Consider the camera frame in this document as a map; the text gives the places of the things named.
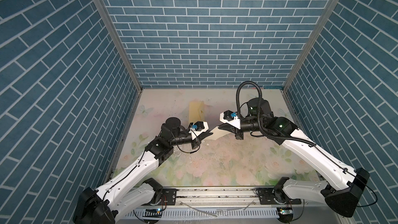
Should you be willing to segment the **cream letter paper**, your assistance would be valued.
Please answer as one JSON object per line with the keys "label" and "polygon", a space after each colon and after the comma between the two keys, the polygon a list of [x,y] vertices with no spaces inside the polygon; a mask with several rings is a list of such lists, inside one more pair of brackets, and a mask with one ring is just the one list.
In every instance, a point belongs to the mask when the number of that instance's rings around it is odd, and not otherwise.
{"label": "cream letter paper", "polygon": [[231,132],[226,131],[226,130],[221,130],[221,129],[219,129],[219,127],[215,127],[214,129],[212,129],[211,133],[212,133],[212,135],[208,137],[209,140],[217,140],[226,135],[231,134]]}

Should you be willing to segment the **yellow envelope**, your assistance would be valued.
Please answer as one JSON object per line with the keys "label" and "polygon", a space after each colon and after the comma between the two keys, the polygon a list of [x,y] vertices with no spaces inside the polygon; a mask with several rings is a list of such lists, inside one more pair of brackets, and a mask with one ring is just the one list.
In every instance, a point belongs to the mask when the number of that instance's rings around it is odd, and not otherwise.
{"label": "yellow envelope", "polygon": [[203,101],[191,101],[189,103],[188,121],[190,123],[205,121],[205,104]]}

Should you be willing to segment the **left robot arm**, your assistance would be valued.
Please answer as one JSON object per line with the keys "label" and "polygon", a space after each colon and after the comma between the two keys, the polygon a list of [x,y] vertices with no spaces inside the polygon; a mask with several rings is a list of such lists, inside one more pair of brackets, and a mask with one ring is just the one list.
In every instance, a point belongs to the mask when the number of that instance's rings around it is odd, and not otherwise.
{"label": "left robot arm", "polygon": [[168,118],[137,160],[105,184],[96,189],[88,187],[80,194],[73,223],[115,224],[142,205],[158,203],[163,198],[162,185],[144,177],[165,162],[176,146],[191,144],[197,151],[201,141],[211,135],[205,121],[184,128],[180,119]]}

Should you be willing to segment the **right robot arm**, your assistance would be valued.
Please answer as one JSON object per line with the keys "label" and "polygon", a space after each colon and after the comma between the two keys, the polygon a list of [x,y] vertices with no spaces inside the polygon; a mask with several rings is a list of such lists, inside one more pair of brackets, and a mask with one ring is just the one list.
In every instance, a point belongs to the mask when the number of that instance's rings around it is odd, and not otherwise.
{"label": "right robot arm", "polygon": [[261,135],[292,151],[314,168],[324,180],[318,183],[282,177],[273,188],[276,202],[288,203],[302,199],[326,204],[334,212],[350,218],[360,208],[359,201],[367,188],[370,174],[363,168],[341,162],[312,141],[299,127],[285,117],[275,117],[268,101],[260,98],[248,102],[248,116],[239,111],[220,114],[219,129],[235,134],[238,140],[244,133]]}

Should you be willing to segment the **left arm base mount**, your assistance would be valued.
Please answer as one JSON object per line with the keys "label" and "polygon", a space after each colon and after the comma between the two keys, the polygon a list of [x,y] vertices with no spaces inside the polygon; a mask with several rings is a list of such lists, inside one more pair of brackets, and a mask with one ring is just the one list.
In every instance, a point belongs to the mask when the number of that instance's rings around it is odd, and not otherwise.
{"label": "left arm base mount", "polygon": [[176,188],[163,188],[162,192],[155,192],[153,199],[146,204],[146,206],[160,206],[160,205],[175,205],[177,199]]}

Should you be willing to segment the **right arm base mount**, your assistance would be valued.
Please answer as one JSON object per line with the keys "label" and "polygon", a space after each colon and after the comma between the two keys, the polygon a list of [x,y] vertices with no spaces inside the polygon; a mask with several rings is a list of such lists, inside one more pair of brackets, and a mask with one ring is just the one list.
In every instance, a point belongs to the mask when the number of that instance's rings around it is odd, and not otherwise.
{"label": "right arm base mount", "polygon": [[300,205],[302,204],[301,199],[293,199],[293,200],[278,200],[274,195],[274,190],[272,187],[260,187],[255,188],[254,193],[259,198],[261,205]]}

